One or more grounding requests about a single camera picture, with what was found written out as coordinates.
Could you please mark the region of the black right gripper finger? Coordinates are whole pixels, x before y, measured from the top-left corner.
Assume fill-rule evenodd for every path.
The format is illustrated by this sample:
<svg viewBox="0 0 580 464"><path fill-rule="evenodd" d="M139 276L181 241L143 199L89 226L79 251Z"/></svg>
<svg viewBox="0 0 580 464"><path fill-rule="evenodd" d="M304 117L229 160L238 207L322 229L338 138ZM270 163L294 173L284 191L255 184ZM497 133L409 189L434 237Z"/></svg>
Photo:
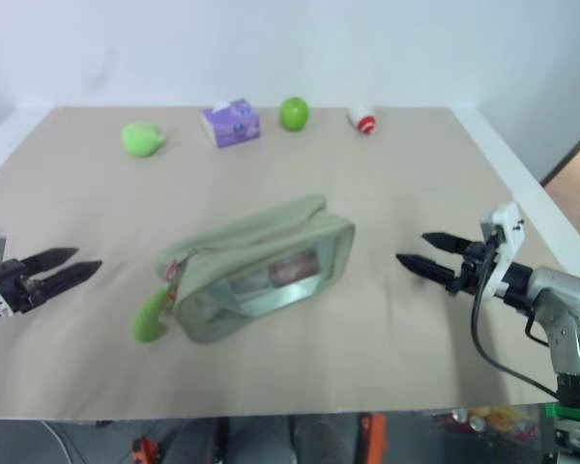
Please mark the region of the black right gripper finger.
<svg viewBox="0 0 580 464"><path fill-rule="evenodd" d="M442 286L449 286L455 279L455 271L439 265L423 256L408 253L395 255L399 263L411 273L434 281Z"/></svg>
<svg viewBox="0 0 580 464"><path fill-rule="evenodd" d="M455 254L464 254L470 245L468 240L446 232L427 232L423 233L421 237L432 246Z"/></svg>

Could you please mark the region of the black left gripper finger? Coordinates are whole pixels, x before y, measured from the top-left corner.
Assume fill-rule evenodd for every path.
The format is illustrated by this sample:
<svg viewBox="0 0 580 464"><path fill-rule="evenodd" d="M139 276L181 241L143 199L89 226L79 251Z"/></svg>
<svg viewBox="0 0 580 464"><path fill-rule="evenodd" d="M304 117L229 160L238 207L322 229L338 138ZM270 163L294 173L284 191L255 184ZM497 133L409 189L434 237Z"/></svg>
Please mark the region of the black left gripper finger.
<svg viewBox="0 0 580 464"><path fill-rule="evenodd" d="M36 280L31 290L32 301L47 301L88 280L102 261L75 263L56 274Z"/></svg>
<svg viewBox="0 0 580 464"><path fill-rule="evenodd" d="M50 271L66 263L78 252L76 247L53 247L23 260L22 276L30 277Z"/></svg>

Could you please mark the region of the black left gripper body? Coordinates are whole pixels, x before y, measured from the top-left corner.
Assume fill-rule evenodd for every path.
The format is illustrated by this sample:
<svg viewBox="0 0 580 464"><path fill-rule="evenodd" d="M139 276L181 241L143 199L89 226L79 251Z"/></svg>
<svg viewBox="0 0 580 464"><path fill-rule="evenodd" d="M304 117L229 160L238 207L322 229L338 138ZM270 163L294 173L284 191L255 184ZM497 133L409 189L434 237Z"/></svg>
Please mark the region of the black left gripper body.
<svg viewBox="0 0 580 464"><path fill-rule="evenodd" d="M25 260L10 259L0 264L0 295L14 313L26 313L34 308L26 287L29 276Z"/></svg>

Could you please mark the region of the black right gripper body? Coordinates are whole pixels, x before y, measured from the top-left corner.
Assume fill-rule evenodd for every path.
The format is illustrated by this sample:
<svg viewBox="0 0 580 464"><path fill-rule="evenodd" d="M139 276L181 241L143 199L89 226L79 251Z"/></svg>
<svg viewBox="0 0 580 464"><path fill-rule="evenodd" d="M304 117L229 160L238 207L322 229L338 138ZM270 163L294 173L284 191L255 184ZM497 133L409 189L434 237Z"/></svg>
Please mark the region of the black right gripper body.
<svg viewBox="0 0 580 464"><path fill-rule="evenodd" d="M495 247L492 243L457 240L453 252L463 258L460 273L453 277L446 286L447 291L455 295L464 292L476 295L484 268L491 272L494 261Z"/></svg>

